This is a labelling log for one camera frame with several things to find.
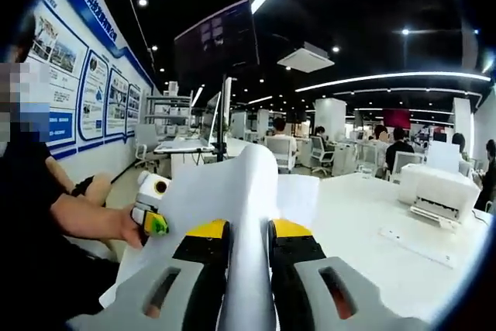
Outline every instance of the white paper sheet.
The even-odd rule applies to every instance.
[[[111,304],[118,284],[156,257],[172,257],[187,231],[226,219],[233,247],[219,329],[274,329],[267,222],[284,217],[310,227],[318,189],[318,178],[278,175],[274,156],[260,145],[249,145],[237,158],[181,172],[159,207],[170,233],[149,239],[141,251],[126,249],[117,282],[100,298],[101,304]]]

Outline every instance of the blue banner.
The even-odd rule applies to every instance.
[[[50,113],[50,142],[72,138],[72,116],[71,112]]]

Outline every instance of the white pillar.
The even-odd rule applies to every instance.
[[[474,152],[474,117],[467,98],[454,98],[453,112],[455,113],[455,132],[465,137],[465,152],[469,157]]]
[[[229,123],[229,107],[231,106],[231,84],[233,83],[232,78],[226,79],[226,95],[224,96],[224,122]]]
[[[315,101],[315,127],[322,126],[331,141],[345,136],[346,103],[335,98],[320,98]]]
[[[263,109],[257,113],[257,134],[259,139],[267,135],[267,131],[269,130],[269,115],[269,111]]]

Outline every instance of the shelf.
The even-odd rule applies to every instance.
[[[191,97],[189,96],[147,96],[150,101],[165,101],[165,102],[184,102],[189,104]]]
[[[170,116],[169,114],[152,114],[145,116],[145,118],[155,119],[189,119],[189,116]]]

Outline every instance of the desk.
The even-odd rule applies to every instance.
[[[473,268],[488,227],[470,215],[457,234],[412,215],[396,196],[399,185],[361,174],[321,181],[314,237],[381,290],[383,303],[402,316],[432,322]],[[488,224],[492,216],[478,212]],[[454,257],[452,269],[379,234],[390,229],[408,241]]]
[[[248,141],[238,140],[234,138],[227,138],[227,154],[228,158],[234,158],[241,154],[246,145],[250,145]],[[200,156],[198,153],[193,154],[171,154],[170,155],[170,176],[174,178],[174,175],[184,167],[196,167],[203,163],[215,163],[216,160],[211,161],[211,159],[216,158],[216,155],[205,154]]]

